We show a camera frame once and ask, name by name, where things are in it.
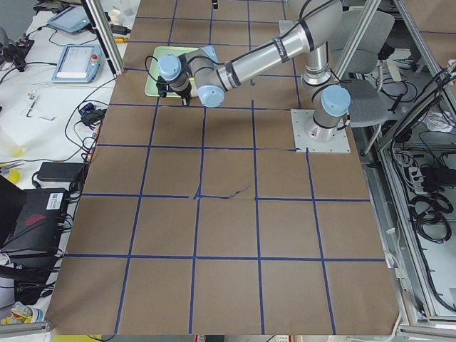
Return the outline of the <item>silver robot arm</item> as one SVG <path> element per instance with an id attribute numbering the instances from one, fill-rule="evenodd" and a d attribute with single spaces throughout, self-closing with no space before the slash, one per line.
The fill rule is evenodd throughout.
<path id="1" fill-rule="evenodd" d="M 178 94 L 183 105 L 191 101 L 192 87 L 207 108 L 220 106 L 225 93 L 275 68 L 297 55 L 313 55 L 328 42 L 340 24 L 340 1 L 291 1 L 296 23 L 262 46 L 224 63 L 218 61 L 213 46 L 204 46 L 179 56 L 158 58 L 160 79 Z"/>

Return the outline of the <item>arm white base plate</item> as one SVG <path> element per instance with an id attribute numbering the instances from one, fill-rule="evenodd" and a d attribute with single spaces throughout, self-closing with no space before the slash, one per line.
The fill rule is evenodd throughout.
<path id="1" fill-rule="evenodd" d="M 285 33 L 291 30 L 295 24 L 296 22 L 292 20 L 279 20 L 279 35 L 283 36 Z"/>
<path id="2" fill-rule="evenodd" d="M 291 124 L 294 135 L 295 150 L 309 153 L 351 152 L 343 120 L 338 120 L 334 128 L 322 128 L 314 122 L 313 109 L 292 109 Z"/>

